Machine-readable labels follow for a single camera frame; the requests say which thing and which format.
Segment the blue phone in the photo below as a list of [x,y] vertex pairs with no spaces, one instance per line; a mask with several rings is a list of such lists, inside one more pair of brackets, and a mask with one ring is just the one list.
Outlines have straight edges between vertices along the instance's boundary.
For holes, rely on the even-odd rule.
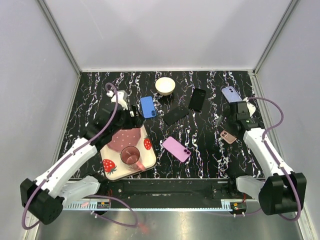
[[157,115],[153,98],[151,96],[141,97],[140,104],[142,107],[142,114],[145,119],[154,118]]

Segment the lilac cased phone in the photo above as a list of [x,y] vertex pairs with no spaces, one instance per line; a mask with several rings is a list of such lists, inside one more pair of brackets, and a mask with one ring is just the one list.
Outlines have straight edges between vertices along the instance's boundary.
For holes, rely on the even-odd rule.
[[221,92],[228,103],[242,102],[242,98],[234,87],[228,86],[221,89]]

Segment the black phone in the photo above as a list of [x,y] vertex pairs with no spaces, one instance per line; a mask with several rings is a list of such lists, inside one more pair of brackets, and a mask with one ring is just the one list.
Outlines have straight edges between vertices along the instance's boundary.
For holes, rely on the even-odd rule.
[[163,116],[167,125],[172,125],[189,114],[189,110],[184,106],[178,106]]

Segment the purple phone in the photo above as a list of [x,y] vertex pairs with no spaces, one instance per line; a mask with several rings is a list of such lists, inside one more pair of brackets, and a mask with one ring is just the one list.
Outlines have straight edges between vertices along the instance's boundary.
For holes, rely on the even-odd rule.
[[186,162],[191,156],[191,151],[175,140],[172,136],[169,136],[162,143],[162,146],[181,163]]

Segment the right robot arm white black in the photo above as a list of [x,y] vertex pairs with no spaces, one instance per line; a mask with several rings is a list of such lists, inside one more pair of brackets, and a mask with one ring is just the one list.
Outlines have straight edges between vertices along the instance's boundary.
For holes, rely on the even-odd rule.
[[228,144],[243,140],[262,168],[265,180],[250,175],[231,177],[228,195],[236,199],[245,194],[257,200],[267,216],[296,213],[297,220],[303,210],[307,179],[282,159],[267,136],[271,129],[251,118],[248,104],[245,100],[229,103],[215,124],[226,120],[220,137]]

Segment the pink phone case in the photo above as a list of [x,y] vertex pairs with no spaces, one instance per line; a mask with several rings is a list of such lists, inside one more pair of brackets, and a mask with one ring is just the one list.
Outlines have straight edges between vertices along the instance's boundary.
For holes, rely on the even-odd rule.
[[227,132],[226,130],[223,130],[220,133],[220,137],[228,144],[233,144],[237,138],[235,136],[233,136],[232,134],[230,134],[229,132]]

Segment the black phone case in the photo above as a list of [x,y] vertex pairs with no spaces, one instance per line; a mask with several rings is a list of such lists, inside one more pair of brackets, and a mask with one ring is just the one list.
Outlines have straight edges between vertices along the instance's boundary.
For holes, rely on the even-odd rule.
[[197,112],[202,110],[206,97],[206,91],[200,88],[195,88],[188,105],[188,108]]

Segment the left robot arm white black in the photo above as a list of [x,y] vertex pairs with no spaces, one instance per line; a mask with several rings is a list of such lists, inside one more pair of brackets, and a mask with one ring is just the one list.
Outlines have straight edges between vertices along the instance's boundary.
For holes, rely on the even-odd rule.
[[22,227],[27,230],[26,214],[30,212],[44,225],[51,224],[71,202],[94,195],[103,198],[108,186],[101,177],[88,175],[78,183],[64,186],[85,162],[94,157],[120,130],[139,129],[144,117],[135,105],[123,109],[117,103],[103,108],[89,123],[72,147],[46,172],[34,180],[26,178],[20,184],[24,207]]

